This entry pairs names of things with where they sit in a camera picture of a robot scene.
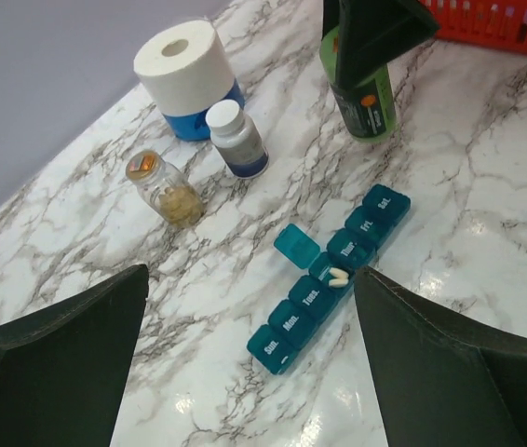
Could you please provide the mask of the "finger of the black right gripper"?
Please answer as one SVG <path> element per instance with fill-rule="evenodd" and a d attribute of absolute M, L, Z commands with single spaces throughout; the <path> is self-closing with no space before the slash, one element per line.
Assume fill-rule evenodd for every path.
<path fill-rule="evenodd" d="M 353 89 L 438 30 L 439 23 L 419 1 L 328 0 L 321 59 L 337 88 Z"/>

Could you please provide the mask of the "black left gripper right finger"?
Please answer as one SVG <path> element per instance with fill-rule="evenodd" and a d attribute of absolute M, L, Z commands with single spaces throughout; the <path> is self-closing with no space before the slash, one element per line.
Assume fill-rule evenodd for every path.
<path fill-rule="evenodd" d="M 368 266 L 354 292 L 389 445 L 527 446 L 527 338 Z"/>

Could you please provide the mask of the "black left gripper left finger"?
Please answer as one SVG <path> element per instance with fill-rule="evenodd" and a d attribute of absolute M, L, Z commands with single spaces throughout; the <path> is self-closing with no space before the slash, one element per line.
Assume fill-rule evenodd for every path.
<path fill-rule="evenodd" d="M 0 446 L 110 444 L 148 281 L 136 264 L 0 326 Z"/>

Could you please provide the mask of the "green pill bottle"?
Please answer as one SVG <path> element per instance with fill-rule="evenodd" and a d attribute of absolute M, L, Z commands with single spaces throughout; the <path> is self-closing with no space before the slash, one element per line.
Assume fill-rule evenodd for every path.
<path fill-rule="evenodd" d="M 384 64 L 352 89 L 340 89 L 335 80 L 338 47 L 339 27 L 336 26 L 322 38 L 319 58 L 345 127 L 356 140 L 380 142 L 392 133 L 397 121 L 388 67 Z"/>

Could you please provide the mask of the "teal weekly pill organizer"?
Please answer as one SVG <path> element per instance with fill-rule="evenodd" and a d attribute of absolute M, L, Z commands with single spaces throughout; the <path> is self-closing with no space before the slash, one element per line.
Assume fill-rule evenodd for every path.
<path fill-rule="evenodd" d="M 274 375 L 292 365 L 335 307 L 352 289 L 356 271 L 376 258 L 412 208 L 412 200 L 385 185 L 374 185 L 325 248 L 291 223 L 274 246 L 304 271 L 247 343 L 247 350 Z M 345 288 L 329 286 L 332 267 L 349 274 Z"/>

